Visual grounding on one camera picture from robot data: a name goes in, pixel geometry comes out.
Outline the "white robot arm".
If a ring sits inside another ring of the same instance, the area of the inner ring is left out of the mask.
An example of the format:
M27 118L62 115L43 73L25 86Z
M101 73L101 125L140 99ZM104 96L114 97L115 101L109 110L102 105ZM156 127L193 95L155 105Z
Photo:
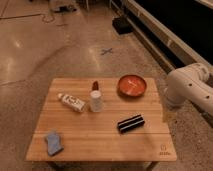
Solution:
M189 100L213 115L213 88L206 84L209 76L209 69L202 63L193 63L172 70L167 75L167 104L180 107Z

